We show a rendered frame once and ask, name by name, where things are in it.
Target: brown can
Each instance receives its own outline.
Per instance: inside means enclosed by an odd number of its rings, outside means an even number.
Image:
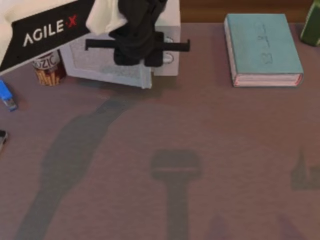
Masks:
[[[39,83],[44,86],[57,86],[66,78],[66,69],[59,51],[51,52],[32,62]]]

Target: brown table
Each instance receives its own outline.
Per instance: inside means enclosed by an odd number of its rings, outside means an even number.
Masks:
[[[232,88],[221,24],[184,24],[192,52],[152,90],[6,75],[0,239],[318,239],[320,50],[292,33],[299,88]]]

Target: book cover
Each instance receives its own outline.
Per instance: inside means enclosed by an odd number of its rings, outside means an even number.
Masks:
[[[315,0],[311,5],[300,38],[305,44],[320,46],[320,0]]]
[[[235,85],[242,80],[286,87],[302,81],[303,67],[284,14],[228,14],[225,31]]]

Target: white box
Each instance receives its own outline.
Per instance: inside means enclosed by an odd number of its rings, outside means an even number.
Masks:
[[[156,23],[156,30],[163,32],[166,42],[179,43],[181,40],[180,1],[168,0],[165,11]],[[165,52],[165,64],[159,68],[137,66],[117,66],[114,63],[113,49],[90,48],[86,51],[86,39],[109,40],[108,34],[96,36],[88,34],[61,47],[61,55],[67,74],[71,77],[84,78],[107,83],[116,83],[152,88],[151,72],[155,76],[177,76],[179,74],[180,53]]]

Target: blue lighter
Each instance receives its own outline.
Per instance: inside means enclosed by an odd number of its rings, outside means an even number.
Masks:
[[[14,97],[12,93],[7,88],[5,82],[0,78],[0,98],[4,102],[4,104],[7,106],[7,108],[10,110],[10,112],[13,112],[17,110],[17,105],[14,101]]]

